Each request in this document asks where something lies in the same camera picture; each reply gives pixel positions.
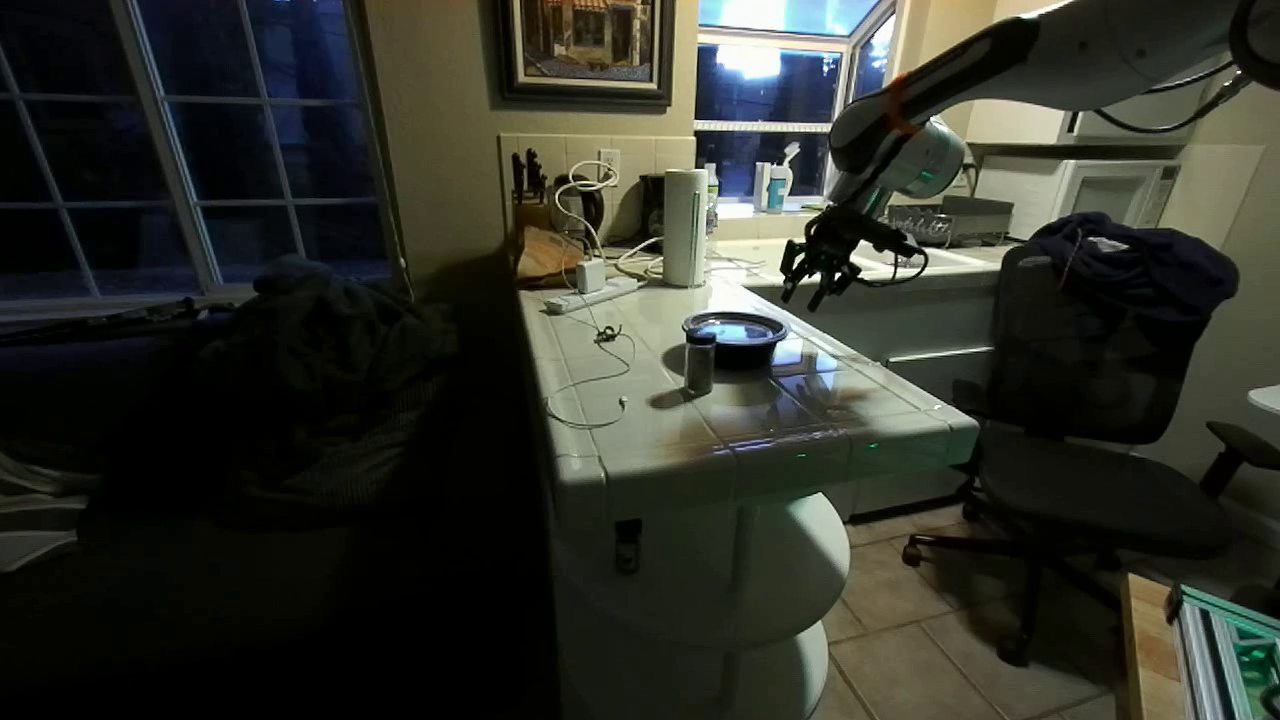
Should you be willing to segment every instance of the white container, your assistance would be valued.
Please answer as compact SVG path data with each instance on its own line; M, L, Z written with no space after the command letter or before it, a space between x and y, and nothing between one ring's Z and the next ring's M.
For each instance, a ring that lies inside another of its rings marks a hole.
M663 279L710 284L710 172L663 172Z

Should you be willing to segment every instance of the picture frame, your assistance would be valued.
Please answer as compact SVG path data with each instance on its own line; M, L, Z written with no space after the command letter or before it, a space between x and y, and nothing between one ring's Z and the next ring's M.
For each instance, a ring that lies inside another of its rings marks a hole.
M677 0L496 0L503 101L669 109Z

